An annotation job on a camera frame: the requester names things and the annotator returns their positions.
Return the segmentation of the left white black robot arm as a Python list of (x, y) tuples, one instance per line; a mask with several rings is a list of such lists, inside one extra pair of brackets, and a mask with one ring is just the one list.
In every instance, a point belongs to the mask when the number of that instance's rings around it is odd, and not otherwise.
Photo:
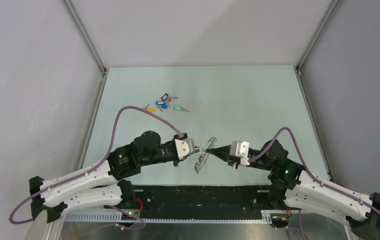
[(161, 143), (158, 133), (146, 131), (130, 144), (115, 149), (106, 160), (50, 180), (35, 176), (29, 180), (32, 219), (42, 211), (47, 212), (47, 222), (51, 223), (82, 209), (108, 205), (130, 208), (136, 195), (128, 177), (149, 165), (172, 162), (178, 166), (199, 150), (187, 134), (176, 134)]

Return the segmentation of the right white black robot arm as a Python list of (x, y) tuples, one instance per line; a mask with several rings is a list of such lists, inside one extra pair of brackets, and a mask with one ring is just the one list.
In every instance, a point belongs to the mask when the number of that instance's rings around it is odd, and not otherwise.
[(355, 192), (309, 174), (305, 166), (288, 158), (288, 151), (277, 140), (266, 142), (262, 149), (265, 153), (253, 162), (248, 160), (262, 151), (250, 148), (245, 141), (233, 141), (206, 152), (234, 168), (245, 166), (269, 171), (271, 207), (307, 210), (348, 226), (364, 240), (380, 239), (380, 193)]

